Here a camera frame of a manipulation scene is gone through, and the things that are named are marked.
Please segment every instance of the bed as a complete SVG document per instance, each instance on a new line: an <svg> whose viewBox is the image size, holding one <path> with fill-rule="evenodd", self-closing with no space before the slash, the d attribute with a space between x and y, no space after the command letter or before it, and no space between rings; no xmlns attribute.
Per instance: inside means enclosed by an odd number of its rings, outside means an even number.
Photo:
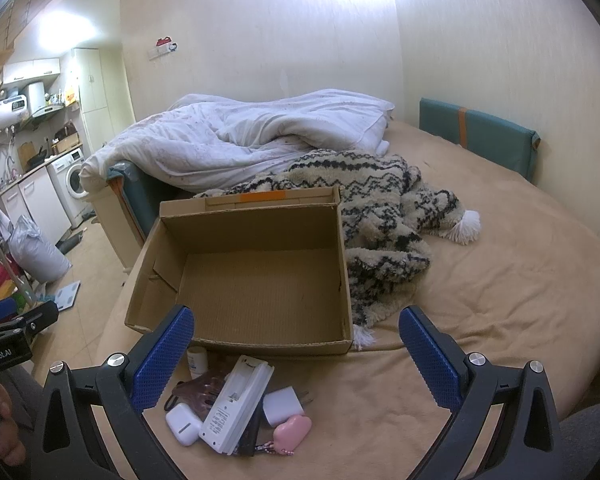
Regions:
<svg viewBox="0 0 600 480"><path fill-rule="evenodd" d="M600 365L600 240L555 200L513 171L394 121L384 136L390 151L419 166L434 186L456 192L480 212L482 233L469 246L427 237L432 266L416 303L466 352L493 363L544 364L564 418L580 400ZM138 269L129 279L100 341L98 359L127 351L139 334L123 319ZM188 478L403 479L443 427L438 408L397 333L397 315L376 325L376 343L344 356L272 360L271 387L309 390L314 427L293 457L228 458L204 444L181 447L169 432L162 405L178 380L181 362L158 406L144 412L164 448ZM493 427L497 413L488 418ZM97 414L121 475L134 478ZM481 435L468 468L490 434Z"/></svg>

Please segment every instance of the white pom-pom tassel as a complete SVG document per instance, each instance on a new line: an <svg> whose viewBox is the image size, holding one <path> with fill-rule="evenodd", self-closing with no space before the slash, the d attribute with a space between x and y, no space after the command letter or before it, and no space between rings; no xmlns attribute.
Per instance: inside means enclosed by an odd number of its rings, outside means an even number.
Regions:
<svg viewBox="0 0 600 480"><path fill-rule="evenodd" d="M443 234L456 244L467 245L478 239L480 234L480 213L477 211L465 211L460 221L449 231Z"/></svg>
<svg viewBox="0 0 600 480"><path fill-rule="evenodd" d="M357 350L362 350L365 346L370 346L375 342L376 338L372 330L360 325L353 326L353 346Z"/></svg>

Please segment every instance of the blue gripper pad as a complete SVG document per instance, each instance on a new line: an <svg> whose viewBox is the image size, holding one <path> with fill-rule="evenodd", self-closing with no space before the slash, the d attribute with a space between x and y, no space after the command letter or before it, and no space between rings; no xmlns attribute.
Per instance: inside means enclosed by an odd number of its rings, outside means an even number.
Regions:
<svg viewBox="0 0 600 480"><path fill-rule="evenodd" d="M133 377L130 398L136 412L141 413L158 403L178 361L191 342L193 327L193 313L188 308L181 309L142 361Z"/></svg>
<svg viewBox="0 0 600 480"><path fill-rule="evenodd" d="M451 412L459 409L462 393L458 373L410 307L400 313L398 332L438 406Z"/></svg>

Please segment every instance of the human hand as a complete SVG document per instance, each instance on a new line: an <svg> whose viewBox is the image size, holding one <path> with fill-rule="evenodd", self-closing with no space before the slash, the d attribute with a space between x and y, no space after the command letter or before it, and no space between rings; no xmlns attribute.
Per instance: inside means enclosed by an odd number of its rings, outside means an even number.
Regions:
<svg viewBox="0 0 600 480"><path fill-rule="evenodd" d="M11 397L0 384L0 460L15 467L24 463L27 451L20 441L18 425L11 416Z"/></svg>

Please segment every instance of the white duvet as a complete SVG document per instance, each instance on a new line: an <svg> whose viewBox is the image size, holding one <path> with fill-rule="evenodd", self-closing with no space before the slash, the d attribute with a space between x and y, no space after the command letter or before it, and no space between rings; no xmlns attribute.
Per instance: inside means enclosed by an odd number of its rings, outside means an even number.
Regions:
<svg viewBox="0 0 600 480"><path fill-rule="evenodd" d="M122 131L80 170L84 189L105 187L120 160L192 192L226 189L264 171L282 171L314 148L384 155L394 105L343 90L265 103L189 94L169 110Z"/></svg>

